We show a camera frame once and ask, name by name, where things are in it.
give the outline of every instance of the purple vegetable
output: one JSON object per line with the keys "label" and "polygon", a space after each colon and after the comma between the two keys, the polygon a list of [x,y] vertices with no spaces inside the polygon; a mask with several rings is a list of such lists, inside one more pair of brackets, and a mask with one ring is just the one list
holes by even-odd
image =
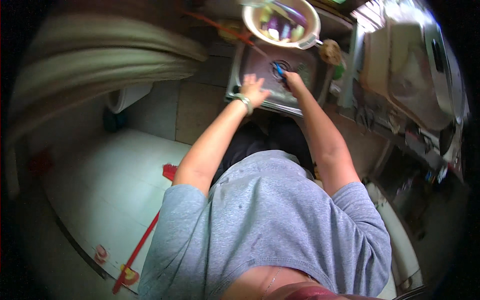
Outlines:
{"label": "purple vegetable", "polygon": [[286,22],[283,25],[282,32],[280,33],[280,40],[291,38],[292,26],[290,22]]}
{"label": "purple vegetable", "polygon": [[275,29],[278,31],[278,18],[273,16],[267,23],[268,29]]}
{"label": "purple vegetable", "polygon": [[307,19],[301,13],[278,1],[273,1],[272,3],[283,9],[287,13],[288,17],[295,23],[301,25],[302,27],[307,27]]}
{"label": "purple vegetable", "polygon": [[274,40],[279,40],[279,28],[278,28],[278,18],[272,16],[272,18],[268,21],[267,24],[268,33]]}

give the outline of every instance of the red broom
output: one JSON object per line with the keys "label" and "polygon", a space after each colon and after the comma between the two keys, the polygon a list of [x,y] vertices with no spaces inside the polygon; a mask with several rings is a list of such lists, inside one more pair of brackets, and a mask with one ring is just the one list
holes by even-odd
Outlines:
{"label": "red broom", "polygon": [[[163,176],[165,176],[166,178],[173,181],[173,178],[175,177],[175,172],[177,172],[177,169],[178,169],[178,167],[174,166],[172,164],[163,165]],[[115,282],[115,285],[113,286],[113,290],[112,290],[113,294],[118,293],[123,281],[125,280],[125,271],[132,266],[133,261],[135,260],[135,258],[138,255],[138,252],[140,252],[140,249],[143,247],[146,239],[148,238],[148,236],[152,232],[153,227],[155,227],[155,224],[158,221],[158,214],[159,213],[156,214],[152,223],[150,223],[150,226],[145,231],[144,236],[142,236],[142,238],[140,239],[140,242],[138,243],[137,247],[135,248],[135,250],[133,250],[133,253],[131,254],[130,258],[128,259],[127,263],[125,264],[125,267],[123,268],[122,272],[120,273],[119,278],[117,279],[117,281]]]}

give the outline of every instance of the bracelet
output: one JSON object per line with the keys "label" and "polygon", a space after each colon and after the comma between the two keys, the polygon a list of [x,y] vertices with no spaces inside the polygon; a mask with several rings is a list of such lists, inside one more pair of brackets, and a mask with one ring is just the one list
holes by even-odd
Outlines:
{"label": "bracelet", "polygon": [[250,116],[253,113],[253,106],[252,103],[250,102],[250,99],[245,97],[243,94],[234,94],[233,95],[233,100],[241,100],[246,106],[247,106],[247,116]]}

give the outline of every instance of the gray t-shirt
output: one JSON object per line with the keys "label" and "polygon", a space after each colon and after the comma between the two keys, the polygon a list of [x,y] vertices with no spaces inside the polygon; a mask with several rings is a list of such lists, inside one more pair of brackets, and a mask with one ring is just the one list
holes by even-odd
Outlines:
{"label": "gray t-shirt", "polygon": [[182,184],[164,195],[141,299],[219,299],[250,268],[310,274],[335,293],[376,297],[390,237],[358,182],[330,198],[295,156],[258,152],[229,168],[206,198]]}

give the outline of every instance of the left hand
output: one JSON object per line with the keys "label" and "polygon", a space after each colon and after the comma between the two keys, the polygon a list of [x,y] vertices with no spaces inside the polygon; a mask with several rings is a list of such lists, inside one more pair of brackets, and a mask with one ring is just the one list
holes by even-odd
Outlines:
{"label": "left hand", "polygon": [[270,96],[270,91],[260,91],[264,81],[264,78],[257,80],[257,75],[255,74],[246,74],[243,77],[243,85],[240,88],[240,93],[250,100],[253,108],[259,107],[263,101]]}

